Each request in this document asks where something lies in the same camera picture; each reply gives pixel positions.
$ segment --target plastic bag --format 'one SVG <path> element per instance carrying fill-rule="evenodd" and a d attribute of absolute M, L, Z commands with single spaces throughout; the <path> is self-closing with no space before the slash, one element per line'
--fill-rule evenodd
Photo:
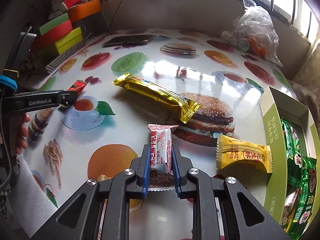
<path fill-rule="evenodd" d="M 279 37 L 269 13 L 252 0 L 243 0 L 245 13 L 233 22 L 233 32 L 224 31 L 221 38 L 242 51 L 250 51 L 283 67 L 276 55 Z"/>

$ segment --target orange box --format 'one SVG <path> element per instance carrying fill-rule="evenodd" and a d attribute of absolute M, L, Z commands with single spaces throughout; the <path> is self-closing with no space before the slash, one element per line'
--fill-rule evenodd
<path fill-rule="evenodd" d="M 99 0 L 94 0 L 86 3 L 81 3 L 70 7 L 68 10 L 69 20 L 74 23 L 92 14 L 101 11 L 101 3 Z"/>

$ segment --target wall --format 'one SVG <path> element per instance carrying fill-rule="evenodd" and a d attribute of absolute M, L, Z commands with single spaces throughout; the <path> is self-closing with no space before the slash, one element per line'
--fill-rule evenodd
<path fill-rule="evenodd" d="M 48 18 L 48 0 L 12 0 L 6 8 L 0 22 L 0 73 L 20 32 L 26 24 L 34 30 L 44 24 Z"/>
<path fill-rule="evenodd" d="M 121 0 L 104 3 L 111 22 Z M 123 0 L 112 23 L 112 30 L 135 28 L 188 29 L 220 36 L 231 30 L 233 20 L 244 13 L 242 0 Z M 291 26 L 272 17 L 279 36 L 278 57 L 283 73 L 292 79 L 298 72 L 310 44 Z"/>

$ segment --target white candy wrapper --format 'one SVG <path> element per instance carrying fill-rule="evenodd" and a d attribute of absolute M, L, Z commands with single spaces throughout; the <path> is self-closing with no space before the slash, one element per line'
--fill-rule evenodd
<path fill-rule="evenodd" d="M 149 188 L 166 190 L 173 186 L 171 129 L 177 127 L 178 125 L 148 125 L 151 131 Z"/>

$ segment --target blue gripper pad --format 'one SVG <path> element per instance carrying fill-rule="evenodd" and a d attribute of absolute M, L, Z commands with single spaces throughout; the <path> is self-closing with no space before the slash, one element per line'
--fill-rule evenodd
<path fill-rule="evenodd" d="M 181 193 L 180 173 L 178 169 L 177 158 L 176 158 L 173 147 L 171 147 L 171 149 L 172 149 L 171 155 L 172 155 L 172 171 L 173 171 L 174 187 L 178 197 L 180 197 L 180 193 Z"/>
<path fill-rule="evenodd" d="M 148 188 L 149 188 L 149 179 L 150 179 L 150 146 L 148 149 L 148 156 L 145 163 L 144 173 L 143 173 L 143 197 L 147 197 Z"/>

